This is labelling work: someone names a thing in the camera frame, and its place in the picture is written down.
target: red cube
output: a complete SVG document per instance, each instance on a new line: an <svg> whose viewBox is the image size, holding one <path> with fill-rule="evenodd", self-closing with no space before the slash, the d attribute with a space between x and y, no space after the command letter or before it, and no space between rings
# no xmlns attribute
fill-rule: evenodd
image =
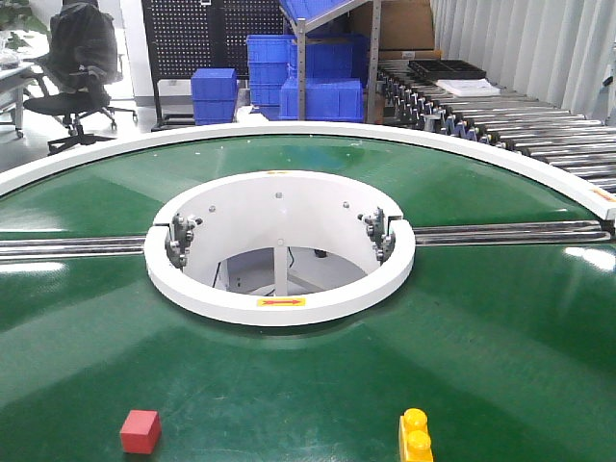
<svg viewBox="0 0 616 462"><path fill-rule="evenodd" d="M124 452L151 454L161 436L161 431L158 412L133 409L119 431Z"/></svg>

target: office chair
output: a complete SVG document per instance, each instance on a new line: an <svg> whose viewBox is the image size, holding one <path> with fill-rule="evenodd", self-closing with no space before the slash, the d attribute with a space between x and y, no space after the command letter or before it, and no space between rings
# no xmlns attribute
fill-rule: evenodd
<svg viewBox="0 0 616 462"><path fill-rule="evenodd" d="M111 97L104 88L121 79L112 17L98 9L97 0L64 0L60 13L51 18L50 29L49 53L34 61L60 93L50 95L38 78L43 97L24 102L25 109L53 116L68 129L68 137L47 143L49 155L76 144L112 140L84 133L81 124L82 118L101 113L116 127L113 111L117 108L109 106Z"/></svg>

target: pegboard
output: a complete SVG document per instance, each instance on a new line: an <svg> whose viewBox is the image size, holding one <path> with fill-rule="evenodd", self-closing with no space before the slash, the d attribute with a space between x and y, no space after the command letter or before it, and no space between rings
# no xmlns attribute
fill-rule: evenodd
<svg viewBox="0 0 616 462"><path fill-rule="evenodd" d="M157 126L172 124L163 117L161 80L190 79L200 67L232 67L247 79L246 36L282 34L288 27L278 0L141 0L141 5Z"/></svg>

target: yellow warning label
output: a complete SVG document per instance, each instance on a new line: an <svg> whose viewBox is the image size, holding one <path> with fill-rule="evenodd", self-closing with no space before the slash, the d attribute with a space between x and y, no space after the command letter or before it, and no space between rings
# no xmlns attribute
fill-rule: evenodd
<svg viewBox="0 0 616 462"><path fill-rule="evenodd" d="M608 200L609 202L616 202L616 196L610 194L609 192L596 188L593 190L593 193L600 195L603 199Z"/></svg>
<svg viewBox="0 0 616 462"><path fill-rule="evenodd" d="M303 296L259 298L258 306L306 306L306 298Z"/></svg>

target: blue plastic bin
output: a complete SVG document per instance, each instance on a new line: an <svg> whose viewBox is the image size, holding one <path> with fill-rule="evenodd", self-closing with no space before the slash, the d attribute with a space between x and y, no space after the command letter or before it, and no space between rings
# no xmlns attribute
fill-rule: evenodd
<svg viewBox="0 0 616 462"><path fill-rule="evenodd" d="M332 10L347 0L280 0L285 11L293 18L312 19Z"/></svg>
<svg viewBox="0 0 616 462"><path fill-rule="evenodd" d="M250 85L279 85L282 87L289 78L287 63L251 63L248 62Z"/></svg>
<svg viewBox="0 0 616 462"><path fill-rule="evenodd" d="M194 120L195 125L214 125L217 123L229 123L231 120L226 118L196 118Z"/></svg>
<svg viewBox="0 0 616 462"><path fill-rule="evenodd" d="M287 63L290 35L251 35L246 38L250 63Z"/></svg>
<svg viewBox="0 0 616 462"><path fill-rule="evenodd" d="M297 119L297 79L280 91L281 120ZM364 96L359 79L307 79L306 119L363 122Z"/></svg>
<svg viewBox="0 0 616 462"><path fill-rule="evenodd" d="M250 102L255 106L279 106L282 85L251 85Z"/></svg>
<svg viewBox="0 0 616 462"><path fill-rule="evenodd" d="M312 38L306 45L306 77L345 79L353 69L353 42L349 38ZM289 47L289 76L297 76L297 44Z"/></svg>
<svg viewBox="0 0 616 462"><path fill-rule="evenodd" d="M238 76L235 69L200 68L191 78L193 101L234 100L238 94Z"/></svg>
<svg viewBox="0 0 616 462"><path fill-rule="evenodd" d="M235 113L235 99L232 101L193 101L194 119L214 119L233 121Z"/></svg>

